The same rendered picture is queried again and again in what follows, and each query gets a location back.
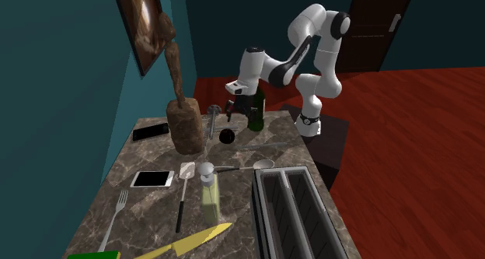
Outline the green and yellow sponge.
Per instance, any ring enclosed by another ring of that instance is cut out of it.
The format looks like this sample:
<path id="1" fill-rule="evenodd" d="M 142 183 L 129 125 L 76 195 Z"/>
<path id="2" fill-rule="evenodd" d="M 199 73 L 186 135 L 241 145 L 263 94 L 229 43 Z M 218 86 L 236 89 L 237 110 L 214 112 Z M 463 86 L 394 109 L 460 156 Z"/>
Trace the green and yellow sponge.
<path id="1" fill-rule="evenodd" d="M 84 254 L 71 254 L 66 259 L 120 259 L 120 251 L 110 250 Z"/>

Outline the white phone with black screen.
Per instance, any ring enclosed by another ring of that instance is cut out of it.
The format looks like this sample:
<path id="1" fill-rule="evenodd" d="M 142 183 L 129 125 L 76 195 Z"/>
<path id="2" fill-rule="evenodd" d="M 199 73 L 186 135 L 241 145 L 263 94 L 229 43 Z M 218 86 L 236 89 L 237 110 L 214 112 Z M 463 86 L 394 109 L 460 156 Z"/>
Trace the white phone with black screen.
<path id="1" fill-rule="evenodd" d="M 170 187 L 173 176 L 173 170 L 138 171 L 131 181 L 131 187 Z"/>

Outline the framed brown wall picture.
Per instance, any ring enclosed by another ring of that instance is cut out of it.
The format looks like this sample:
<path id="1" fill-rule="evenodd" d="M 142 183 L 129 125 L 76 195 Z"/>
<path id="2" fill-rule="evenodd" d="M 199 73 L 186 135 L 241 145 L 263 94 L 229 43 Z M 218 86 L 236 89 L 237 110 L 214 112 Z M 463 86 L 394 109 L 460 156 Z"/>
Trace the framed brown wall picture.
<path id="1" fill-rule="evenodd" d="M 134 59 L 144 77 L 164 50 L 159 36 L 160 0 L 116 0 Z"/>

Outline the yellow knife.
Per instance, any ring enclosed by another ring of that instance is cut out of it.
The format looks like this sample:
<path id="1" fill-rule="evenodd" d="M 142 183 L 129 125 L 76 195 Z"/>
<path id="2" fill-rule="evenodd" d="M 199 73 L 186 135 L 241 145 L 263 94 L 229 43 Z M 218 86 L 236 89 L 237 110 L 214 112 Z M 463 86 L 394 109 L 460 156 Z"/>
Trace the yellow knife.
<path id="1" fill-rule="evenodd" d="M 203 243 L 206 243 L 209 240 L 212 240 L 219 234 L 226 231 L 231 225 L 232 224 L 230 222 L 218 224 L 211 228 L 208 228 L 198 233 L 187 236 L 181 240 L 177 240 L 164 247 L 160 247 L 159 249 L 143 254 L 139 257 L 135 257 L 134 259 L 155 259 L 156 257 L 160 256 L 161 254 L 164 254 L 168 250 L 174 250 L 176 252 L 176 256 L 179 257 L 193 250 L 194 248 L 199 247 Z"/>

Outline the grey toaster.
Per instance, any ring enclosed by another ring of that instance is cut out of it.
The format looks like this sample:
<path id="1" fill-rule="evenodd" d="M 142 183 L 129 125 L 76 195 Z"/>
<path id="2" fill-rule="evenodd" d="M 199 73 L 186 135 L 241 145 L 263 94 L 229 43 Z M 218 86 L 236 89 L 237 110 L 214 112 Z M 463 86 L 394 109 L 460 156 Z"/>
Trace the grey toaster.
<path id="1" fill-rule="evenodd" d="M 349 259 L 307 166 L 255 170 L 251 210 L 259 259 Z"/>

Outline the silver spoon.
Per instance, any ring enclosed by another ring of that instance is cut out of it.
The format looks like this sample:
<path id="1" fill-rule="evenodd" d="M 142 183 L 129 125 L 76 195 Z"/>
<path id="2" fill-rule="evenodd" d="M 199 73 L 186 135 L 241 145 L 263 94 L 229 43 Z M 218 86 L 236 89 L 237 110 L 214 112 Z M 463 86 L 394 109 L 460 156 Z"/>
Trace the silver spoon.
<path id="1" fill-rule="evenodd" d="M 216 166 L 215 171 L 218 173 L 222 173 L 225 171 L 233 171 L 233 170 L 260 170 L 260 169 L 269 169 L 274 167 L 274 161 L 271 159 L 261 159 L 256 161 L 252 166 L 244 166 L 244 167 L 235 167 L 235 166 Z"/>

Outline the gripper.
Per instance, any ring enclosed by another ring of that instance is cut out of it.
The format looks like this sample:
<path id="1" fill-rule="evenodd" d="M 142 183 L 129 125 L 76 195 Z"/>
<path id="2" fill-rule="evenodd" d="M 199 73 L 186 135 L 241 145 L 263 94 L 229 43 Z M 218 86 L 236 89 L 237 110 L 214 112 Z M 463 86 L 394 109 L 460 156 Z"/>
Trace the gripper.
<path id="1" fill-rule="evenodd" d="M 228 122 L 231 121 L 233 113 L 244 114 L 249 121 L 255 121 L 258 118 L 258 109 L 253 108 L 253 96 L 236 95 L 235 101 L 227 101 L 225 112 Z"/>

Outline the dark green glass bottle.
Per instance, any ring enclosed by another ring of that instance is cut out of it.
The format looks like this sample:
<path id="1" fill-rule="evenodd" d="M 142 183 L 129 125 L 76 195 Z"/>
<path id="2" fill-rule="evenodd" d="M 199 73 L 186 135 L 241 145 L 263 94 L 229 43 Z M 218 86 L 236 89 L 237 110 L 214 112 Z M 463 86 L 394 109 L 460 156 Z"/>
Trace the dark green glass bottle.
<path id="1" fill-rule="evenodd" d="M 251 131 L 262 131 L 264 128 L 264 111 L 265 111 L 266 98 L 264 91 L 258 87 L 256 94 L 253 96 L 253 108 L 258 109 L 258 118 L 255 121 L 249 121 L 247 127 Z"/>

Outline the yellow soap dispenser bottle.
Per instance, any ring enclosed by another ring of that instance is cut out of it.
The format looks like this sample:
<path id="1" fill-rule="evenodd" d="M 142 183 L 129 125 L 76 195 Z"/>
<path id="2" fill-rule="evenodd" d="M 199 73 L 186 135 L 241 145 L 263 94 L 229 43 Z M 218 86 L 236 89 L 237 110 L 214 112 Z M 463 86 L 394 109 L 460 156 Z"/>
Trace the yellow soap dispenser bottle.
<path id="1" fill-rule="evenodd" d="M 220 194 L 215 167 L 212 163 L 204 162 L 199 165 L 197 171 L 202 184 L 201 208 L 205 222 L 216 225 L 220 219 Z"/>

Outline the brown wooden figure sculpture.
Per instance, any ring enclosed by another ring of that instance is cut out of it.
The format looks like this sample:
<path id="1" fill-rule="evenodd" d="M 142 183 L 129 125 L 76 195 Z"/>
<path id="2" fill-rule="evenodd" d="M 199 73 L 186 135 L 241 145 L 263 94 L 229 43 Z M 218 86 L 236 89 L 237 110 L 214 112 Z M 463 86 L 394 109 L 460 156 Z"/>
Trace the brown wooden figure sculpture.
<path id="1" fill-rule="evenodd" d="M 183 95 L 183 79 L 178 44 L 173 41 L 176 30 L 170 18 L 161 12 L 158 17 L 159 35 L 165 41 L 165 59 L 173 81 L 176 99 L 167 103 L 166 116 L 176 151 L 182 155 L 198 154 L 204 149 L 201 112 L 194 98 Z"/>

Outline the black ball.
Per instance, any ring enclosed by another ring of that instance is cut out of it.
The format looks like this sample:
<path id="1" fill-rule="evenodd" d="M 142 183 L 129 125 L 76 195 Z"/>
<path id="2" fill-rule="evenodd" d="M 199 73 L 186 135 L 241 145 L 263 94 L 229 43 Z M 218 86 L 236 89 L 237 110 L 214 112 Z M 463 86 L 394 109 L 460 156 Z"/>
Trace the black ball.
<path id="1" fill-rule="evenodd" d="M 224 128 L 219 133 L 219 141 L 223 144 L 231 144 L 235 141 L 235 132 L 230 128 Z"/>

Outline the dark brown door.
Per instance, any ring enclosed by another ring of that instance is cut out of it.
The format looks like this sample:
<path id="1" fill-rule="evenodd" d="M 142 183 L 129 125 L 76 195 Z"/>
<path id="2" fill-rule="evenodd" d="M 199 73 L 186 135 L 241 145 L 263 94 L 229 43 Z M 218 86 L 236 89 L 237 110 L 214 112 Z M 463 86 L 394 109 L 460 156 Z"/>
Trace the dark brown door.
<path id="1" fill-rule="evenodd" d="M 382 67 L 410 0 L 352 0 L 336 72 L 377 72 Z"/>

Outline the silver fork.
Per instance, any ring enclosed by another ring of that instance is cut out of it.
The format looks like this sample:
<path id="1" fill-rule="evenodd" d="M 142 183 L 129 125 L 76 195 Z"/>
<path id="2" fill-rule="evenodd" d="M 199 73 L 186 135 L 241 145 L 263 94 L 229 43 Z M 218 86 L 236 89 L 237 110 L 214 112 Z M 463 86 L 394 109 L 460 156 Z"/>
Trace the silver fork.
<path id="1" fill-rule="evenodd" d="M 108 242 L 108 239 L 110 237 L 110 233 L 111 233 L 111 230 L 112 230 L 112 227 L 113 227 L 113 223 L 115 221 L 115 218 L 117 217 L 117 214 L 122 210 L 124 209 L 125 205 L 126 205 L 126 202 L 127 202 L 127 196 L 128 196 L 128 190 L 122 190 L 121 193 L 120 193 L 120 196 L 117 200 L 117 203 L 116 203 L 116 207 L 115 207 L 115 212 L 113 214 L 113 217 L 110 221 L 110 224 L 105 232 L 105 235 L 103 237 L 103 240 L 101 242 L 101 244 L 99 245 L 99 249 L 98 249 L 98 252 L 104 252 L 105 248 L 106 248 L 106 245 L 107 245 L 107 242 Z"/>

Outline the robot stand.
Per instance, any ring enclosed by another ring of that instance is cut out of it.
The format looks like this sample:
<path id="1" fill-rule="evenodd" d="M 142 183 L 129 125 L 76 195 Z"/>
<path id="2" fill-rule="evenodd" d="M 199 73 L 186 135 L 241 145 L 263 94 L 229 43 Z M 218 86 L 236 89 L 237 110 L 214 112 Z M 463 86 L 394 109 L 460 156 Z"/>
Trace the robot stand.
<path id="1" fill-rule="evenodd" d="M 349 122 L 322 114 L 320 135 L 305 137 L 294 126 L 301 109 L 283 104 L 281 110 L 289 112 L 293 120 L 289 123 L 291 142 L 303 146 L 303 160 L 298 161 L 299 166 L 306 165 L 312 174 L 319 176 L 326 190 L 330 191 L 340 171 Z"/>

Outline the grey metal pestle tool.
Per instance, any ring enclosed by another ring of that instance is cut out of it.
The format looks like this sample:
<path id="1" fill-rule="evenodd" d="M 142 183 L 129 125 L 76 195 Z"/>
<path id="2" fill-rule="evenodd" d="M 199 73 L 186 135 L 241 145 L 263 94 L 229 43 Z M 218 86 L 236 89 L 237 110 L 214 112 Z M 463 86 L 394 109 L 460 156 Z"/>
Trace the grey metal pestle tool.
<path id="1" fill-rule="evenodd" d="M 215 118 L 221 113 L 221 111 L 222 111 L 222 109 L 217 104 L 210 105 L 207 108 L 207 113 L 208 113 L 208 116 L 210 118 L 210 120 L 209 120 L 210 127 L 208 129 L 208 137 L 210 139 L 213 139 L 214 132 L 215 132 Z"/>

